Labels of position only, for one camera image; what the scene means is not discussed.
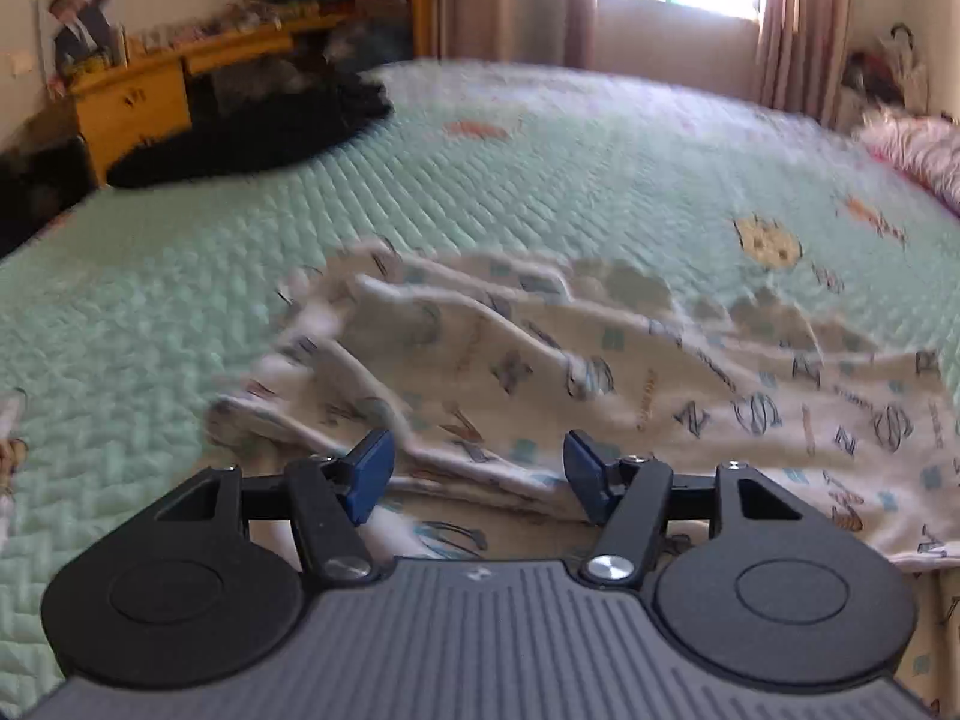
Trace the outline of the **white letter-print shirt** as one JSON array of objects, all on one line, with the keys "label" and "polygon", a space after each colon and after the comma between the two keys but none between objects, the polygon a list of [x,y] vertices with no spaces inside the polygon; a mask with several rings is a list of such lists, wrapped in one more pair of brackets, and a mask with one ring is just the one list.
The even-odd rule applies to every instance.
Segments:
[{"label": "white letter-print shirt", "polygon": [[626,265],[340,250],[281,293],[212,442],[259,472],[397,442],[366,525],[380,556],[579,556],[569,431],[605,458],[748,463],[898,566],[958,561],[958,437],[931,351],[889,353],[770,294],[675,304]]}]

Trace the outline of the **green quilted bee bedspread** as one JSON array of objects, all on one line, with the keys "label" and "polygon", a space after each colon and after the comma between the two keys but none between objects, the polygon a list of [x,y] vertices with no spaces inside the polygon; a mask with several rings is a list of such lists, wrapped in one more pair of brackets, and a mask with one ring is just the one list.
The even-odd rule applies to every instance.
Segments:
[{"label": "green quilted bee bedspread", "polygon": [[281,278],[339,245],[581,259],[686,305],[778,296],[958,382],[958,223],[811,122],[519,65],[381,70],[384,127],[286,171],[101,190],[2,263],[2,387],[28,460],[5,505],[2,709],[59,683],[52,574],[190,472],[200,418],[267,344]]}]

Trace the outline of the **black folded garment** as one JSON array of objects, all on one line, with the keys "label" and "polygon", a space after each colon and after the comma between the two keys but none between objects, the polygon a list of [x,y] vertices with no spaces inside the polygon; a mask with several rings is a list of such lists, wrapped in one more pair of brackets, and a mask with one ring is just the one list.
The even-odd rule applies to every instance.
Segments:
[{"label": "black folded garment", "polygon": [[393,112],[382,83],[277,60],[235,86],[220,114],[132,148],[106,169],[104,183],[139,190],[278,171],[349,142]]}]

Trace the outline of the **yellow wooden desk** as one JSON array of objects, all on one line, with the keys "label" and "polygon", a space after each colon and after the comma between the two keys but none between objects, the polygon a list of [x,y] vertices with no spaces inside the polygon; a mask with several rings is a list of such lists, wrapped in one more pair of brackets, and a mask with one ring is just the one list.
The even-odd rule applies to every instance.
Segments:
[{"label": "yellow wooden desk", "polygon": [[101,187],[110,166],[133,148],[192,127],[189,80],[264,55],[288,54],[301,34],[329,31],[347,20],[345,13],[304,16],[205,37],[80,76],[57,106],[68,114],[85,147],[91,180]]}]

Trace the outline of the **floral pillow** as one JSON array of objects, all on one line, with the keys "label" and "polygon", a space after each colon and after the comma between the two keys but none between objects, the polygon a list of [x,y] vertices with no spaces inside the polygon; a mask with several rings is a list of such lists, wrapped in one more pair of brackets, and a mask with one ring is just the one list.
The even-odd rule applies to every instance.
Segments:
[{"label": "floral pillow", "polygon": [[942,117],[911,117],[880,109],[867,115],[853,138],[958,215],[960,132],[957,124]]}]

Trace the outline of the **doll on nightstand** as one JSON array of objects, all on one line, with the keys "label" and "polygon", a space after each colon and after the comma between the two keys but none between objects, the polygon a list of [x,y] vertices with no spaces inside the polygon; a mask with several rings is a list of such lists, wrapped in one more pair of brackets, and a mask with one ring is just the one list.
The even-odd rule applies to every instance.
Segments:
[{"label": "doll on nightstand", "polygon": [[916,52],[914,32],[903,21],[872,49],[851,52],[841,84],[878,106],[924,115],[929,104],[929,71]]}]

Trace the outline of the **pink curtain left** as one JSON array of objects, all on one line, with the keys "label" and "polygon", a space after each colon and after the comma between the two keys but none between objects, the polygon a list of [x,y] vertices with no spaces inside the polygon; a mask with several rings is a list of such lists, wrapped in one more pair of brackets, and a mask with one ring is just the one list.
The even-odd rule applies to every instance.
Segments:
[{"label": "pink curtain left", "polygon": [[436,54],[583,70],[596,10],[597,0],[436,0]]}]

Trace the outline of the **pink curtain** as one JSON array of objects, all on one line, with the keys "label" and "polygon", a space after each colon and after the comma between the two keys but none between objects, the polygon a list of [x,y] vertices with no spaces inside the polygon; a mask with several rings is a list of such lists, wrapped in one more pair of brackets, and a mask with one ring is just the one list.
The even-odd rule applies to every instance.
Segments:
[{"label": "pink curtain", "polygon": [[832,125],[857,0],[760,0],[752,98]]},{"label": "pink curtain", "polygon": [[436,0],[436,54],[583,70],[596,10],[597,0]]}]

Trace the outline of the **cartoon boy poster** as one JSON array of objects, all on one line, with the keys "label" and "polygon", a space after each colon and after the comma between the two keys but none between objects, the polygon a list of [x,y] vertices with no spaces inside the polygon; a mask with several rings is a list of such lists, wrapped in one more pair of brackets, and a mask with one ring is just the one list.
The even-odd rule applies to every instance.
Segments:
[{"label": "cartoon boy poster", "polygon": [[76,78],[122,62],[121,30],[107,15],[114,0],[47,0],[52,30],[52,80],[68,89]]}]

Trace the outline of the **pink curtain right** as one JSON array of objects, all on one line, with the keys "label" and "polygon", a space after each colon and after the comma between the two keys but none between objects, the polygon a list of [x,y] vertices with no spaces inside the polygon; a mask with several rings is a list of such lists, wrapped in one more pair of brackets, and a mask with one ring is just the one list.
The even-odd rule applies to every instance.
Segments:
[{"label": "pink curtain right", "polygon": [[857,0],[760,0],[752,98],[832,125]]}]

